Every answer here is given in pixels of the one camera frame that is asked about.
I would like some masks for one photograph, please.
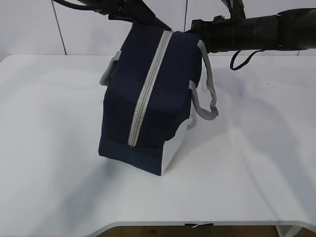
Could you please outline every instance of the navy blue bag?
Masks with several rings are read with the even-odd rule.
[[[211,111],[199,106],[201,59]],[[162,175],[184,139],[191,101],[204,119],[218,116],[206,48],[200,35],[133,24],[100,83],[108,86],[99,155]]]

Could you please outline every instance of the white wall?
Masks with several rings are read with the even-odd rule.
[[[247,18],[266,15],[275,15],[281,11],[302,8],[316,7],[316,0],[243,0]],[[230,14],[220,0],[189,0],[186,29],[191,26],[191,21],[202,19],[212,21],[215,16],[223,15],[229,18]],[[241,55],[249,55],[252,51],[244,51]],[[296,55],[298,52],[269,51],[265,55]],[[301,54],[316,55],[316,50],[308,50]],[[233,55],[234,52],[217,53],[215,55]]]
[[[186,0],[144,2],[173,30],[183,31]],[[72,10],[56,3],[55,8],[68,54],[114,55],[131,27],[129,22],[109,21],[95,12]]]
[[[63,54],[50,0],[0,0],[0,61],[12,54]]]
[[[247,17],[316,7],[316,0],[243,1]],[[173,30],[184,29],[186,0],[145,0],[145,3]],[[95,12],[76,11],[58,4],[55,7],[68,54],[113,55],[131,27],[130,23],[109,21],[107,16]],[[217,15],[229,17],[221,0],[188,0],[186,29],[194,19],[213,20]],[[0,0],[0,61],[11,54],[64,54],[51,0]],[[265,54],[296,55],[297,52]],[[302,51],[300,55],[316,55],[316,50]]]

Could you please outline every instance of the gray handle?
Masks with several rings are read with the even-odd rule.
[[[121,51],[117,52],[116,55],[111,59],[108,68],[106,69],[106,71],[103,73],[101,77],[101,80],[100,80],[101,85],[106,85],[106,86],[109,85],[111,75],[115,69],[115,63],[116,61],[119,60],[120,54],[121,54]]]
[[[215,91],[215,87],[213,83],[213,73],[212,73],[211,63],[209,61],[207,50],[203,41],[200,40],[197,43],[197,46],[199,47],[201,51],[203,61],[206,67],[206,74],[207,74],[206,87],[209,90],[212,97],[212,100],[210,103],[211,111],[205,110],[201,108],[201,106],[199,105],[197,88],[193,81],[190,81],[189,89],[192,91],[192,102],[197,114],[205,120],[214,120],[218,117],[219,113],[216,108],[217,96],[216,96],[216,91]]]

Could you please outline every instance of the gray zipper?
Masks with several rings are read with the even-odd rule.
[[[163,32],[153,62],[146,76],[142,91],[139,95],[128,138],[128,144],[132,147],[136,146],[148,102],[172,34],[172,31]]]

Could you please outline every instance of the wooden floor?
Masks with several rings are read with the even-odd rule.
[[[275,226],[116,227],[99,237],[278,237]],[[316,237],[303,229],[296,237]]]

